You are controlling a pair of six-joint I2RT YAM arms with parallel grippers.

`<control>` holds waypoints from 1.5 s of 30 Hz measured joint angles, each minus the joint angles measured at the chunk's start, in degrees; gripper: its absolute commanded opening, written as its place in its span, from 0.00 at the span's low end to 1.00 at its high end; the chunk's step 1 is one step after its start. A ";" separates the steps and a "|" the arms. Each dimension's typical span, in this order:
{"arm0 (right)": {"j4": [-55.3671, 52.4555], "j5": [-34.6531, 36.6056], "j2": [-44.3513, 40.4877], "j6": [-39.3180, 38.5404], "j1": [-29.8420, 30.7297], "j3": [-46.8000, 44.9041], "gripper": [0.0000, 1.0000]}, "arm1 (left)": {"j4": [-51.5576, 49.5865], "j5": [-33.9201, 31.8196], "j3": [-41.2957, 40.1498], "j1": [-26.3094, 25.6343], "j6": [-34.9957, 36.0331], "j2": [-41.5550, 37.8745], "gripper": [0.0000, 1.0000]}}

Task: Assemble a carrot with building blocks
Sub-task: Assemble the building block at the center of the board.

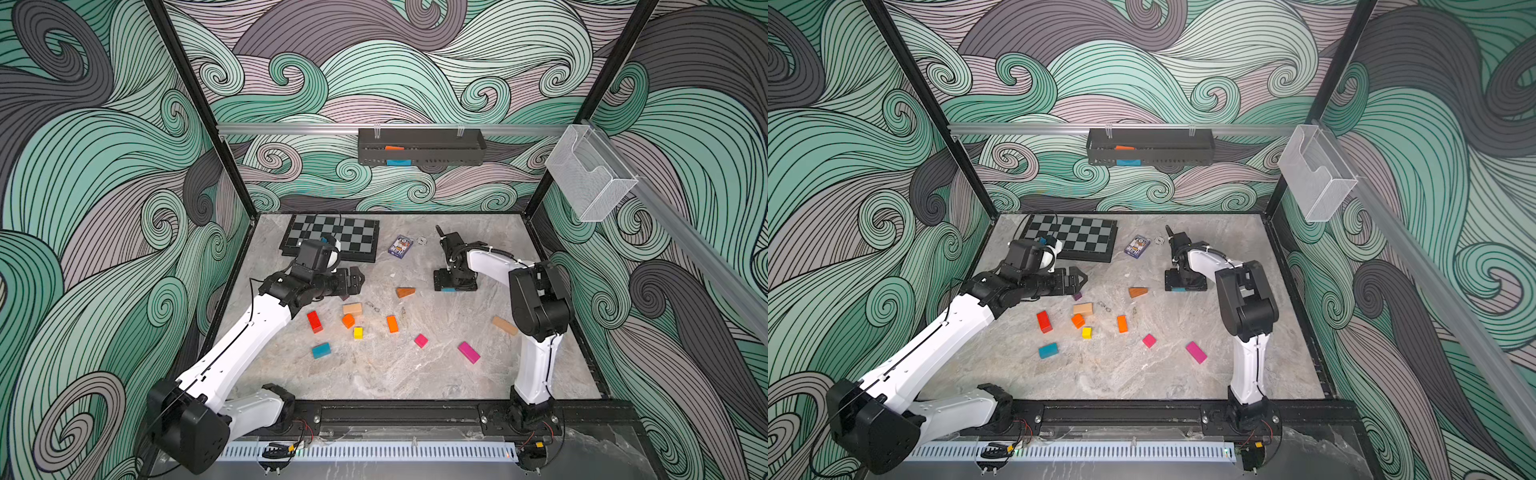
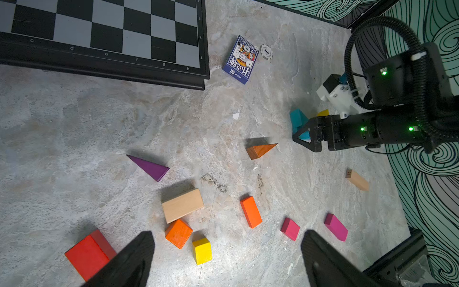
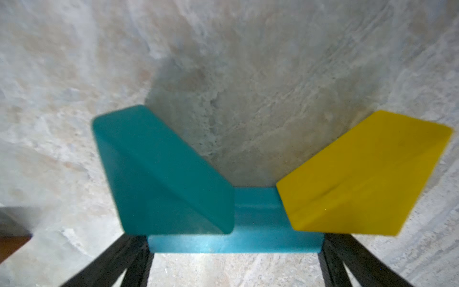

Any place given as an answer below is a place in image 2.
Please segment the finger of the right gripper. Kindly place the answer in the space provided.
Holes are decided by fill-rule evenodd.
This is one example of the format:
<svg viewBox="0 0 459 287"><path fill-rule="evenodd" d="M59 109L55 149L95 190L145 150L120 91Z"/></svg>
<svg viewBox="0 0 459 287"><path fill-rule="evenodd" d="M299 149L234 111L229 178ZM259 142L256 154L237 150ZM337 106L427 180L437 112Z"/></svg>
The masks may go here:
<svg viewBox="0 0 459 287"><path fill-rule="evenodd" d="M292 140L312 152L318 152L315 140L311 138L309 119L303 116L292 117Z"/></svg>

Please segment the orange rectangular block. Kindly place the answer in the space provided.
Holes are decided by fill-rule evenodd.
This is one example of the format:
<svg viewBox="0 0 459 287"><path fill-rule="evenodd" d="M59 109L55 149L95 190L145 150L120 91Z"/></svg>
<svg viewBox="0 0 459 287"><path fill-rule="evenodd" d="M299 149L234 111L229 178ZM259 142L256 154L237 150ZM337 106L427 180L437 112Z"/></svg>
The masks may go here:
<svg viewBox="0 0 459 287"><path fill-rule="evenodd" d="M246 197L240 201L241 207L245 214L247 223L250 228L255 228L262 222L261 214L259 213L257 204L253 196Z"/></svg>

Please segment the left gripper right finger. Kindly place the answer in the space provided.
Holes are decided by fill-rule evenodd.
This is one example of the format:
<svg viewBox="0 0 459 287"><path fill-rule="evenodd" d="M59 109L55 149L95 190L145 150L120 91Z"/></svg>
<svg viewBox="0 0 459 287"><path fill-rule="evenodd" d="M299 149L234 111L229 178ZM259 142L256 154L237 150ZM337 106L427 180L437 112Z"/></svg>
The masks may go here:
<svg viewBox="0 0 459 287"><path fill-rule="evenodd" d="M307 230L301 252L312 287L377 287L316 231Z"/></svg>

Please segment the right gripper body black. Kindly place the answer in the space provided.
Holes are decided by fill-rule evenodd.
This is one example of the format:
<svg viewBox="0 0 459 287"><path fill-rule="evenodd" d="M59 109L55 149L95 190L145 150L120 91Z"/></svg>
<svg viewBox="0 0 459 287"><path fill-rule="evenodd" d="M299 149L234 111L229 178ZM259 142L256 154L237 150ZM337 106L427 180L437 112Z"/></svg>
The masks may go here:
<svg viewBox="0 0 459 287"><path fill-rule="evenodd" d="M309 120L310 143L308 149L321 152L325 141L330 151L340 151L356 147L380 147L377 128L377 112L367 112L348 116L339 115L314 117Z"/></svg>

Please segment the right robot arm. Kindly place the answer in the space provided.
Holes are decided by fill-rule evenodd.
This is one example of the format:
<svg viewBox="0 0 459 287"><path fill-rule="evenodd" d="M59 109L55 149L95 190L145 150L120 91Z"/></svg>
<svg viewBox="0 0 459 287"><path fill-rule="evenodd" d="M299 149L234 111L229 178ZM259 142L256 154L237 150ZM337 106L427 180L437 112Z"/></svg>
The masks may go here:
<svg viewBox="0 0 459 287"><path fill-rule="evenodd" d="M358 36L374 26L397 33L408 49L367 68L363 76L369 90L361 96L351 54ZM344 68L343 75L330 75L317 90L337 113L295 126L294 142L315 153L323 142L331 151L365 147L376 152L383 144L405 144L431 153L442 143L458 141L459 99L451 91L440 51L434 43L421 43L403 21L374 17L362 23L346 45Z"/></svg>

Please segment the teal triangle block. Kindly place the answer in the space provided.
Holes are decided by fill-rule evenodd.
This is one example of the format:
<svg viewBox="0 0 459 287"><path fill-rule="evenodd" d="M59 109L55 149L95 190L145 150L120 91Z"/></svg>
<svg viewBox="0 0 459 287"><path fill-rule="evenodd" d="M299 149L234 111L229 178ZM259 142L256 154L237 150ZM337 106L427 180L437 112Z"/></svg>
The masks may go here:
<svg viewBox="0 0 459 287"><path fill-rule="evenodd" d="M292 123L292 134L294 135L308 122L308 118L300 109L296 109L290 112L290 121ZM310 141L309 131L304 132L299 138L302 141Z"/></svg>

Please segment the natural wood long block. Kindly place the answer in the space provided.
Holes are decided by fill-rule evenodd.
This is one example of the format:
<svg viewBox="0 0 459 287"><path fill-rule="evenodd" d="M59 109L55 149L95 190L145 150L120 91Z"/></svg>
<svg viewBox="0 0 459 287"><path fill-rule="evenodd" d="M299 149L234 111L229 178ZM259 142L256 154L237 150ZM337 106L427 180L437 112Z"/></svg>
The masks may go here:
<svg viewBox="0 0 459 287"><path fill-rule="evenodd" d="M361 177L356 171L347 169L345 178L361 191L369 191L369 182Z"/></svg>

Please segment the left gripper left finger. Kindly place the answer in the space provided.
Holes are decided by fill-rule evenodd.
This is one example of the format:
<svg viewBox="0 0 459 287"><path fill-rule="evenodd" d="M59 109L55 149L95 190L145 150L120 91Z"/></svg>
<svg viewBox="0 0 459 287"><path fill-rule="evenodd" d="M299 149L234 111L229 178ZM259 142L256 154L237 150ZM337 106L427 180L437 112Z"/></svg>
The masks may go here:
<svg viewBox="0 0 459 287"><path fill-rule="evenodd" d="M85 287L145 287L147 286L155 251L151 231L140 232Z"/></svg>

